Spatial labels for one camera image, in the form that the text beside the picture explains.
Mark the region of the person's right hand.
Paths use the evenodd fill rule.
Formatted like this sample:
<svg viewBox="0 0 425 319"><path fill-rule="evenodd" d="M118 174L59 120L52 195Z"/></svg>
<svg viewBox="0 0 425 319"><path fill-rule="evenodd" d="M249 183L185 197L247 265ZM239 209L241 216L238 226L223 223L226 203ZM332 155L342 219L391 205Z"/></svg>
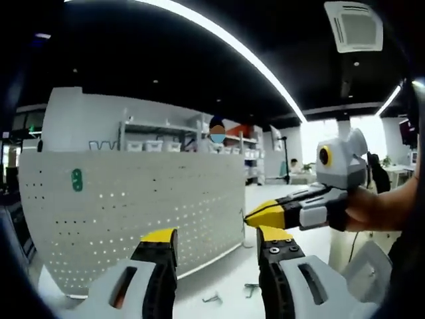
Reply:
<svg viewBox="0 0 425 319"><path fill-rule="evenodd" d="M374 194L367 189L358 189L347 198L347 231L394 231L397 222L394 219L391 192Z"/></svg>

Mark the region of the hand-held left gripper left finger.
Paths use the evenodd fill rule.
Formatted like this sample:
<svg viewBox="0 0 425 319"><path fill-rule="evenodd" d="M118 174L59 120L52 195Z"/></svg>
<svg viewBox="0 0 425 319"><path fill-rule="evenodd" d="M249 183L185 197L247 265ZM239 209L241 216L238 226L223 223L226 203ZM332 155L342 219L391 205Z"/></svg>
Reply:
<svg viewBox="0 0 425 319"><path fill-rule="evenodd" d="M177 289L177 229L160 229L140 239L131 257L96 280L87 299L67 318L172 318Z"/></svg>

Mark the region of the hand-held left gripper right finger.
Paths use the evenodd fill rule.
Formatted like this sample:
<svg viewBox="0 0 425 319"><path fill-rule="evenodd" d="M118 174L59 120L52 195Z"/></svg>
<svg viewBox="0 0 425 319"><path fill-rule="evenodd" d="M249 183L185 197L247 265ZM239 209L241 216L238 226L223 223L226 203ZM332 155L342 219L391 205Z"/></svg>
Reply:
<svg viewBox="0 0 425 319"><path fill-rule="evenodd" d="M375 303L361 302L347 281L317 256L304 255L291 234L256 228L259 286L267 318L370 318Z"/></svg>

